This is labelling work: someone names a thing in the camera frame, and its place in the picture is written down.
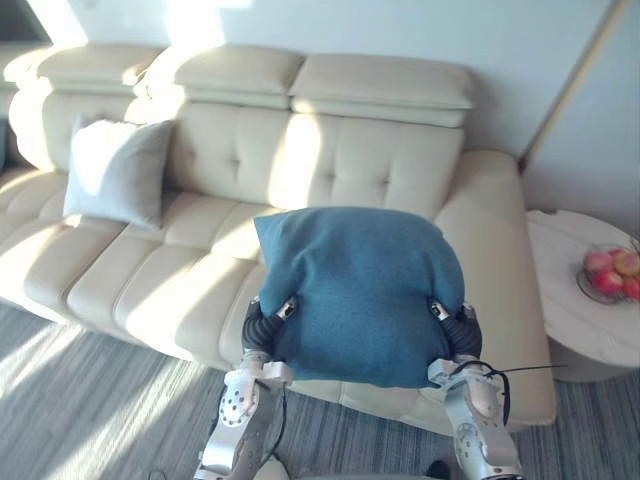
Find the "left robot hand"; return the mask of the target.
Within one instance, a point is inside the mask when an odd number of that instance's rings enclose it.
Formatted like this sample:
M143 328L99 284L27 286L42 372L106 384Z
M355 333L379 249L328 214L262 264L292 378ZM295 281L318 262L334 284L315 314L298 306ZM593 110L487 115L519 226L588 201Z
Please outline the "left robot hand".
M272 315L265 316L259 297L248 304L241 332L243 359L260 358L263 363L274 358L276 340L284 324L297 310L298 299L289 297Z

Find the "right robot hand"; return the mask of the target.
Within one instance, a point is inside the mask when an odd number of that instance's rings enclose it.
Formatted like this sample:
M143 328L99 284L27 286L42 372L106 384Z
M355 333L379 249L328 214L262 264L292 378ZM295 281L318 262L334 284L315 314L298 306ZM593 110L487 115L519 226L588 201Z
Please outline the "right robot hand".
M476 310L471 304L464 302L458 310L450 312L441 302L431 299L429 311L443 330L452 359L480 359L483 337Z

